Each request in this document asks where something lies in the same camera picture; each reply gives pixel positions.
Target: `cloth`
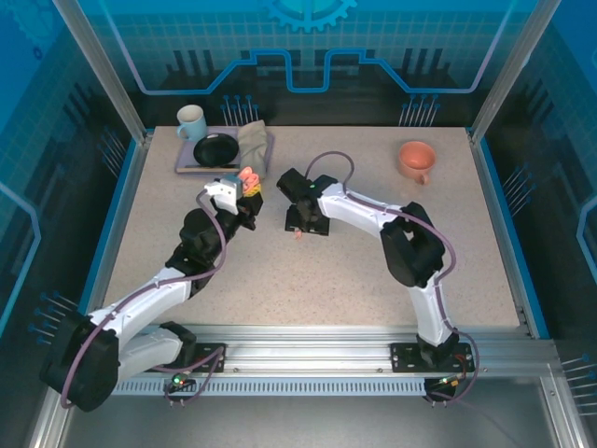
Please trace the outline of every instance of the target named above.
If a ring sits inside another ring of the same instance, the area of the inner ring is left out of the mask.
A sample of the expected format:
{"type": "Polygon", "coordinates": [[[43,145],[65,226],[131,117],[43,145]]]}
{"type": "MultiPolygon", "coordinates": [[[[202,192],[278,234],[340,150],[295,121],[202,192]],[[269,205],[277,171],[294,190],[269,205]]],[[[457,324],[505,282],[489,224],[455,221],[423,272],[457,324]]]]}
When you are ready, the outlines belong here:
{"type": "Polygon", "coordinates": [[[245,124],[238,133],[241,170],[247,166],[253,173],[264,179],[266,176],[265,152],[268,148],[268,135],[263,120],[245,124]]]}

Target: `light blue mug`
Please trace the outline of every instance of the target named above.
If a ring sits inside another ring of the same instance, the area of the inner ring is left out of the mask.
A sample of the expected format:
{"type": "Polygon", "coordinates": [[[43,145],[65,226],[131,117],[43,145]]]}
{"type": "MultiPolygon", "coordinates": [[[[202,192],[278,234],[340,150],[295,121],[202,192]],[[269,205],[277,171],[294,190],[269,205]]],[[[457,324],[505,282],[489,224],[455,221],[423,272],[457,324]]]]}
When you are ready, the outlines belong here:
{"type": "Polygon", "coordinates": [[[176,118],[180,123],[176,133],[182,140],[199,142],[207,135],[207,124],[203,109],[198,105],[186,105],[178,111],[176,118]]]}

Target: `orange mug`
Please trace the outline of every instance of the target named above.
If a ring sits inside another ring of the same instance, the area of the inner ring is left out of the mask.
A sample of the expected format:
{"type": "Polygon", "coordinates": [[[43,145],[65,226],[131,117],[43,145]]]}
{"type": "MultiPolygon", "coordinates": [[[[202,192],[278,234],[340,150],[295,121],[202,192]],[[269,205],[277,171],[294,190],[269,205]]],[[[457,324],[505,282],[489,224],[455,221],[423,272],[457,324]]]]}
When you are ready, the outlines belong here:
{"type": "Polygon", "coordinates": [[[407,142],[398,152],[398,171],[421,185],[429,183],[429,172],[435,164],[435,150],[423,142],[407,142]]]}

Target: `beige tabletop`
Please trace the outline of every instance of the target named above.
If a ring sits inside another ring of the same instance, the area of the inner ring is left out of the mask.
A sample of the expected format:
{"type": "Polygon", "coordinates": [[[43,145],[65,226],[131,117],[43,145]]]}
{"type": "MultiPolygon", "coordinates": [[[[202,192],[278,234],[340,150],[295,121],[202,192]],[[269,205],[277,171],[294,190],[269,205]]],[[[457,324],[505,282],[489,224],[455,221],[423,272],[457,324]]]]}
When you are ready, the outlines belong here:
{"type": "MultiPolygon", "coordinates": [[[[221,272],[159,322],[415,325],[410,296],[388,273],[379,240],[338,221],[332,221],[327,237],[308,234],[295,240],[284,231],[289,202],[275,187],[280,175],[291,167],[304,172],[313,157],[338,149],[356,164],[351,189],[388,203],[420,203],[451,240],[458,262],[444,291],[456,325],[519,325],[464,129],[270,127],[269,132],[275,146],[257,230],[240,229],[221,272]],[[437,166],[428,186],[396,171],[397,150],[408,140],[423,140],[436,149],[437,166]]],[[[106,304],[150,279],[179,243],[183,219],[207,180],[174,173],[181,146],[174,127],[156,129],[106,304]]],[[[327,174],[342,180],[347,170],[342,158],[324,158],[311,178],[327,174]]]]}

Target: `pink object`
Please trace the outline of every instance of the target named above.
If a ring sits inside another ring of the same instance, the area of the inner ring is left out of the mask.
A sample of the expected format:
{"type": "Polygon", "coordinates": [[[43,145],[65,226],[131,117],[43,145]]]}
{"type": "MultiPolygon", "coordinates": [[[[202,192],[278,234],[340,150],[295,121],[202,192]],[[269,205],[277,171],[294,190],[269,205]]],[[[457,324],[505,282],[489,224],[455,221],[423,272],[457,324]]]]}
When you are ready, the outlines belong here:
{"type": "Polygon", "coordinates": [[[435,150],[423,142],[405,143],[398,152],[398,171],[421,185],[429,183],[429,172],[435,164],[435,150]]]}
{"type": "Polygon", "coordinates": [[[259,175],[253,173],[253,169],[250,166],[243,168],[236,176],[243,182],[243,193],[246,193],[249,189],[253,189],[259,184],[259,175]]]}

